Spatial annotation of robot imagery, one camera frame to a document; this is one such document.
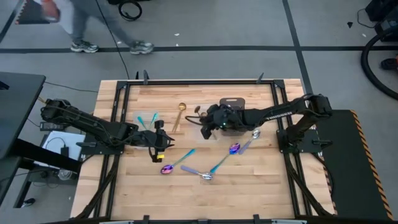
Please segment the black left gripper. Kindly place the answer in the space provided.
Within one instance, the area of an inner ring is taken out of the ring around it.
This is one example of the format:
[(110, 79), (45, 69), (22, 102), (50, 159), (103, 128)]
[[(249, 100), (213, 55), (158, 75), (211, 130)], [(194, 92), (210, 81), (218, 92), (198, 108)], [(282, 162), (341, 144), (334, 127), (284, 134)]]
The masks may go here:
[(164, 121), (159, 120), (155, 122), (155, 132), (145, 130), (139, 132), (138, 146), (140, 147), (153, 147), (154, 149), (165, 149), (172, 147), (175, 139), (167, 134), (163, 135)]

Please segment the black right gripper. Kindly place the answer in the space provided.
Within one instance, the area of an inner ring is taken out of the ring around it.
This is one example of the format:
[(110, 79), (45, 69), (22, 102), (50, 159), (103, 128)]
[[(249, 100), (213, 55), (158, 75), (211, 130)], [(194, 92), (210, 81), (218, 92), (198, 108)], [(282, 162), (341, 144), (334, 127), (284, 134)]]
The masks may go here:
[(214, 129), (244, 131), (241, 110), (227, 105), (211, 105), (206, 112), (206, 124), (200, 130), (204, 139), (209, 139)]

